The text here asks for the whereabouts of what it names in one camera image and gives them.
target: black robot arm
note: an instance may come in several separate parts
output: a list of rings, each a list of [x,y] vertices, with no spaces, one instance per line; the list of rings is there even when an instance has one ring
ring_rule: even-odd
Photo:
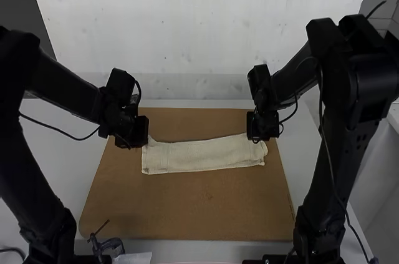
[[[45,55],[39,39],[0,26],[0,195],[29,243],[28,263],[110,263],[110,257],[75,256],[76,222],[50,188],[19,123],[25,91],[99,125],[121,148],[147,143],[148,119],[138,115],[141,90],[127,72],[113,69],[97,88]]]
[[[286,263],[338,263],[350,192],[370,139],[398,97],[399,66],[361,15],[346,16],[338,26],[316,19],[306,30],[307,44],[273,76],[266,65],[249,72],[256,111],[248,112],[247,135],[251,140],[278,137],[277,109],[319,85],[325,105],[322,142],[309,192],[297,210],[297,256]],[[285,258],[265,255],[264,260],[274,264]]]

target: wire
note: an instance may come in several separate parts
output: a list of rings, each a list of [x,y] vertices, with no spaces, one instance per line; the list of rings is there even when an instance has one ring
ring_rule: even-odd
[[[292,111],[292,113],[290,115],[288,115],[285,119],[280,120],[279,124],[282,124],[283,122],[286,122],[291,117],[293,117],[295,115],[295,113],[297,113],[297,110],[298,110],[298,97],[297,97],[297,93],[296,92],[294,92],[294,97],[295,97],[295,109],[294,109],[294,111]]]
[[[281,126],[281,131],[279,132],[279,136],[284,132],[284,125],[282,123],[279,123]]]
[[[254,115],[252,116],[252,121],[251,121],[251,127],[249,128],[250,132],[251,132],[251,140],[253,142],[253,144],[258,144],[259,140],[254,140],[254,137],[252,136],[252,129],[253,129],[253,125],[254,125],[254,120],[255,120],[255,114],[257,113],[257,106],[255,106],[254,109]]]
[[[321,130],[321,133],[322,133],[322,141],[324,142],[325,149],[326,149],[326,151],[327,151],[327,158],[328,158],[328,160],[329,160],[330,176],[331,176],[331,182],[332,182],[332,189],[333,189],[333,191],[334,191],[334,196],[335,196],[335,198],[337,199],[338,204],[341,206],[342,210],[344,211],[345,218],[347,219],[348,227],[353,231],[353,234],[355,234],[355,237],[356,237],[357,241],[359,242],[359,245],[360,245],[360,248],[362,249],[362,252],[363,252],[363,254],[364,254],[364,257],[365,257],[367,263],[369,263],[366,249],[364,248],[363,243],[362,243],[362,241],[361,241],[361,239],[360,239],[358,233],[356,232],[355,228],[350,224],[350,219],[349,219],[348,211],[347,211],[347,209],[345,208],[344,203],[341,201],[340,197],[338,196],[337,189],[335,188],[334,173],[333,173],[333,171],[332,171],[332,161],[331,161],[331,156],[330,156],[330,150],[329,150],[327,141],[326,141],[326,139],[325,139],[324,126],[323,126],[323,123],[322,123],[322,118],[323,118],[323,115],[322,115],[323,70],[321,69],[321,67],[320,67],[319,71],[320,71],[320,97],[319,97],[319,120],[320,120],[320,130]]]
[[[294,253],[294,251],[295,251],[295,248],[292,247],[291,250],[288,252],[288,254],[287,254],[287,256],[286,256],[286,259],[284,260],[284,263],[283,263],[283,264],[286,264],[286,263],[287,263],[288,258],[292,256],[292,254]]]
[[[366,19],[369,19],[370,16],[372,16],[373,13],[374,13],[375,11],[377,11],[378,8],[380,8],[381,6],[383,6],[386,2],[387,2],[387,0],[384,0],[384,1],[380,2],[380,3],[378,3],[377,6],[375,6],[375,7],[366,15]]]
[[[17,253],[23,261],[25,260],[26,257],[25,253],[18,247],[8,247],[0,249],[0,253],[7,253],[7,252]]]
[[[139,83],[136,80],[136,86],[138,90],[138,98],[136,104],[139,105],[140,101],[142,100],[142,88],[140,87]]]
[[[34,122],[35,124],[41,125],[42,127],[46,127],[46,128],[48,128],[48,129],[50,129],[50,130],[57,131],[57,132],[61,133],[62,135],[65,135],[66,137],[69,137],[69,138],[74,139],[74,140],[76,140],[76,141],[83,141],[83,140],[86,140],[86,139],[90,138],[90,137],[93,136],[94,133],[96,133],[96,132],[99,130],[99,128],[100,128],[100,127],[97,127],[97,128],[96,128],[93,132],[91,132],[88,136],[85,136],[85,137],[83,137],[83,138],[77,138],[77,137],[75,137],[75,136],[72,136],[72,135],[68,134],[67,132],[65,132],[65,131],[63,131],[63,130],[60,130],[60,129],[58,129],[58,128],[56,128],[56,127],[53,127],[53,126],[51,126],[51,125],[47,125],[47,124],[45,124],[45,123],[43,123],[43,122],[39,122],[38,120],[33,119],[32,117],[29,117],[29,116],[27,116],[27,115],[25,115],[25,114],[19,113],[19,115],[20,115],[21,117],[23,117],[24,119],[30,120],[31,122]]]

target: cloth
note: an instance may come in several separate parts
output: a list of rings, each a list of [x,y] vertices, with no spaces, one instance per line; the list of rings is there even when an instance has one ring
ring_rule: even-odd
[[[267,147],[263,141],[254,144],[246,134],[211,140],[164,143],[148,136],[142,148],[142,173],[200,172],[264,165]]]

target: cork board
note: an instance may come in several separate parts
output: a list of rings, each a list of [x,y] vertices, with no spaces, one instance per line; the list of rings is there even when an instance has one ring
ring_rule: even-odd
[[[157,141],[205,140],[246,131],[246,110],[142,108]],[[265,166],[144,175],[142,150],[108,140],[80,218],[88,237],[173,240],[292,240],[294,212],[275,140]]]

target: white table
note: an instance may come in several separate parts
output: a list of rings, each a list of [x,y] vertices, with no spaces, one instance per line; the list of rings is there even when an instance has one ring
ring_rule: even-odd
[[[142,107],[194,107],[251,109],[251,100],[143,100]],[[283,110],[281,117],[292,112]],[[25,100],[21,112],[47,124],[83,137],[95,126],[68,112],[41,100]],[[106,140],[93,136],[85,142],[76,142],[57,132],[21,119],[24,133],[32,153],[48,179],[55,194],[79,221],[95,172],[99,166]],[[312,180],[320,137],[308,108],[299,102],[296,115],[285,123],[284,133],[277,140],[281,160],[295,210],[309,189]],[[372,256],[351,206],[348,207],[352,225]],[[27,250],[19,236],[16,219],[6,205],[0,204],[0,245],[18,246]],[[124,240],[127,252],[153,252],[152,263],[167,262],[231,262],[260,259],[265,253],[287,253],[291,243],[281,242],[206,242],[178,240]],[[90,253],[91,246],[78,234],[77,253]],[[355,236],[347,228],[341,246],[347,263],[365,263]],[[17,255],[0,255],[1,263],[20,263]]]

